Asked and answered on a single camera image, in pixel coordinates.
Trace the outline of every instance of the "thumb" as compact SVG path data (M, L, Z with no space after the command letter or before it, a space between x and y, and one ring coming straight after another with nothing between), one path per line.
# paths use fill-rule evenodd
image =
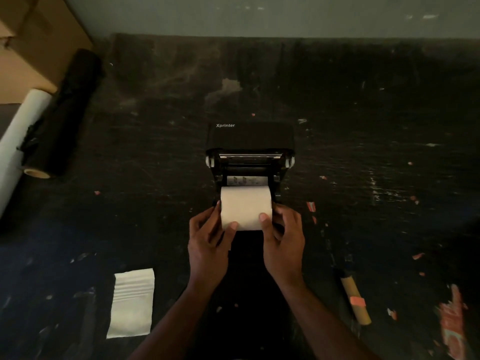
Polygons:
M261 230L263 231L263 243L272 243L275 241L273 236L272 220L266 213L261 213L258 217L261 223Z
M228 227L225 230L225 234L223 234L223 239L220 245L218 246L219 248L225 249L225 250L230 250L230 247L232 245L233 238L235 237L235 234L237 233L237 227L239 226L239 223L236 221L233 221L228 225Z

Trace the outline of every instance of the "person's right hand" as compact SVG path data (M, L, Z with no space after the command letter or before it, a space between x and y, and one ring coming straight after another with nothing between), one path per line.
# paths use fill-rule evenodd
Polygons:
M263 230L263 260L281 290L303 285L302 256L305 237L300 213L282 204L272 204L273 222L285 227L282 235L266 213L259 216Z

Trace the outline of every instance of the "hand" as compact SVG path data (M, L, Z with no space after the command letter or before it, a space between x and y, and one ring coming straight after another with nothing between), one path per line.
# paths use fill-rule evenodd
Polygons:
M219 203L215 208L211 207L190 219L188 289L210 296L217 288L227 273L229 249L237 226L237 222L232 222L219 243L224 233L220 222Z
M273 222L285 227L282 235L266 213L259 216L263 230L263 260L280 290L303 285L302 256L305 237L302 216L291 208L273 204Z

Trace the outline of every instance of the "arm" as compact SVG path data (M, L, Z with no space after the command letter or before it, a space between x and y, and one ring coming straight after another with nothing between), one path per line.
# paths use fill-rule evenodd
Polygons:
M212 207L190 220L187 288L129 360L176 360L185 355L195 327L229 265L228 253L238 224L231 223L219 243L223 234L219 218L217 204L215 209Z
M305 237L302 217L283 205L274 205L273 222L285 227L281 234L267 214L260 214L263 259L282 291L315 357L322 360L379 360L307 288L302 277Z

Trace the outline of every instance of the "person's left hand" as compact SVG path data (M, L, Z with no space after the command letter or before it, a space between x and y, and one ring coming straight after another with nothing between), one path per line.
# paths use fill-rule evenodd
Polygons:
M190 219L190 240L188 254L190 260L190 280L188 288L195 292L211 295L227 273L229 249L237 222L232 222L224 230L220 222L220 204Z

